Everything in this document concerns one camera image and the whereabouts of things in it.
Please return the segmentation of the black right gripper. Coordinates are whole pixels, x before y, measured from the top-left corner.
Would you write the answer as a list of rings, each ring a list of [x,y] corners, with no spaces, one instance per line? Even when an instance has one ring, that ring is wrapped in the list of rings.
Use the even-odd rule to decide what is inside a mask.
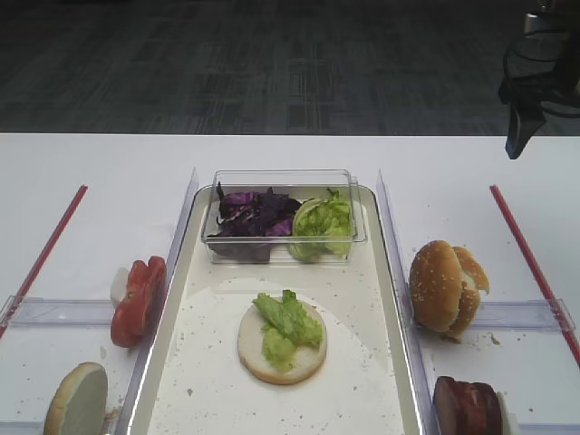
[[[520,42],[537,35],[561,43],[557,58],[531,58],[516,49]],[[509,69],[511,55],[535,63],[553,63],[554,66],[550,71],[514,76]],[[506,152],[511,160],[516,160],[546,123],[543,113],[563,119],[579,118],[579,33],[564,28],[523,33],[507,46],[502,69],[503,80],[498,97],[503,104],[511,104]]]

